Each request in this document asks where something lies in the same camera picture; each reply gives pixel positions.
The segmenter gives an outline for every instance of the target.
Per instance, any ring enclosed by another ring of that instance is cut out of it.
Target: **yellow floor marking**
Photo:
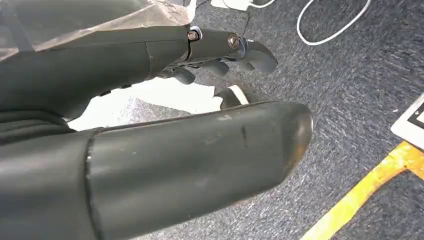
[[[424,153],[402,142],[303,235],[301,240],[328,240],[371,195],[387,181],[409,169],[424,180]]]

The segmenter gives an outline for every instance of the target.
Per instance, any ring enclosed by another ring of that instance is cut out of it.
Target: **metal screw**
[[[199,34],[196,31],[189,31],[187,36],[190,41],[199,40]]]
[[[239,48],[239,45],[240,45],[239,37],[235,33],[229,34],[228,45],[232,50],[236,50]]]

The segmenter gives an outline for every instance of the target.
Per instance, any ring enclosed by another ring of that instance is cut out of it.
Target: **white cord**
[[[264,5],[256,5],[256,4],[253,3],[253,0],[251,0],[250,1],[250,6],[255,7],[255,8],[258,8],[258,9],[261,9],[261,8],[265,8],[265,7],[268,7],[269,5],[273,4],[274,1],[275,0],[271,0],[271,1],[267,2],[267,3],[265,3]]]
[[[342,29],[340,29],[338,32],[334,33],[333,35],[327,37],[324,40],[321,41],[316,41],[316,42],[310,42],[308,40],[306,40],[304,38],[304,36],[301,33],[301,19],[302,16],[304,14],[304,12],[306,11],[306,9],[309,7],[309,5],[311,5],[315,0],[310,0],[306,6],[302,9],[302,11],[299,14],[299,17],[297,18],[297,34],[299,35],[300,39],[302,39],[302,41],[310,46],[317,46],[323,43],[326,43],[332,39],[334,39],[335,37],[339,36],[341,33],[343,33],[346,29],[348,29],[352,24],[354,24],[361,16],[362,14],[364,14],[364,12],[367,10],[367,8],[370,6],[371,0],[366,0],[366,4],[365,6],[362,8],[362,10],[358,13],[358,15],[352,19],[352,21],[350,21],[346,26],[344,26]]]

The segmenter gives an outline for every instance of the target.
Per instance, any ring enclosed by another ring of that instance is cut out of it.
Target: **robotic hand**
[[[69,30],[140,2],[0,1],[0,239],[129,239],[273,188],[302,158],[312,118],[293,102],[70,129],[67,120],[116,88],[154,77],[189,84],[187,68],[222,76],[226,62],[262,72],[277,66],[265,46],[232,32],[187,25]],[[145,13],[117,19],[132,23]],[[38,41],[63,29],[72,34]]]
[[[184,67],[208,69],[222,77],[229,71],[225,62],[238,62],[246,71],[257,69],[272,73],[277,68],[277,59],[262,43],[237,36],[233,32],[201,30],[193,26],[188,32],[188,40],[187,58],[170,64],[158,77],[173,77],[183,84],[191,84],[196,77]]]

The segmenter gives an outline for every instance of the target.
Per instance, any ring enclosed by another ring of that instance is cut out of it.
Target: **plastic bag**
[[[0,61],[44,51],[98,31],[183,26],[196,0],[0,0]]]

